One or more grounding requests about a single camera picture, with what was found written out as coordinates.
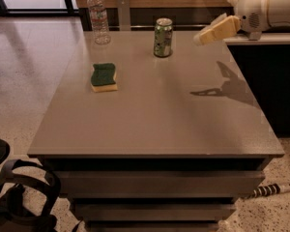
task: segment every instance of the floor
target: floor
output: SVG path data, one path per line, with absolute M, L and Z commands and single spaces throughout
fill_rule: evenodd
M 0 138 L 11 146 L 9 159 L 28 160 L 26 152 L 81 37 L 77 17 L 0 17 Z M 266 167 L 264 185 L 290 183 L 290 138 L 279 140 L 286 154 Z M 36 213 L 43 204 L 38 195 L 25 193 L 25 205 Z M 78 223 L 69 206 L 59 198 L 53 209 L 58 232 L 71 232 Z M 290 231 L 290 192 L 238 200 L 236 207 L 218 232 Z M 86 231 L 83 223 L 77 231 Z

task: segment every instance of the tabletop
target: tabletop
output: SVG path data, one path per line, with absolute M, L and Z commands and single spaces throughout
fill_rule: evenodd
M 283 150 L 224 42 L 197 46 L 175 31 L 173 54 L 154 32 L 91 32 L 80 40 L 28 151 L 74 158 L 282 156 Z M 118 91 L 95 93 L 94 63 L 116 66 Z

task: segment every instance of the strap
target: strap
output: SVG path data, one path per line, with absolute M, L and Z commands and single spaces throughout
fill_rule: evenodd
M 56 232 L 54 227 L 56 226 L 57 218 L 54 215 L 37 217 L 29 212 L 22 205 L 23 192 L 24 187 L 22 184 L 15 184 L 0 198 L 1 222 L 9 220 L 12 223 L 31 227 L 30 231 L 35 232 Z
M 13 173 L 13 170 L 24 166 L 33 166 L 44 170 L 48 174 L 47 177 L 50 177 L 49 185 L 30 176 Z M 11 159 L 5 162 L 0 171 L 0 192 L 5 183 L 22 184 L 43 193 L 46 196 L 46 202 L 43 206 L 42 216 L 48 216 L 50 214 L 59 196 L 61 187 L 59 178 L 52 171 L 32 161 L 24 161 L 21 159 Z

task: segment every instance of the sponge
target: sponge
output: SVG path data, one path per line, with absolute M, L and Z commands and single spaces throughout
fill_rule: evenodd
M 241 21 L 238 17 L 222 14 L 212 21 L 211 25 L 198 32 L 193 37 L 193 41 L 197 45 L 208 44 L 235 36 L 240 29 Z
M 116 68 L 112 63 L 94 64 L 91 86 L 95 92 L 118 90 L 115 82 Z

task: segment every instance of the soda can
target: soda can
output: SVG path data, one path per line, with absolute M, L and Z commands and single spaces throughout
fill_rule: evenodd
M 160 18 L 155 27 L 154 55 L 160 58 L 172 54 L 173 22 L 169 18 Z

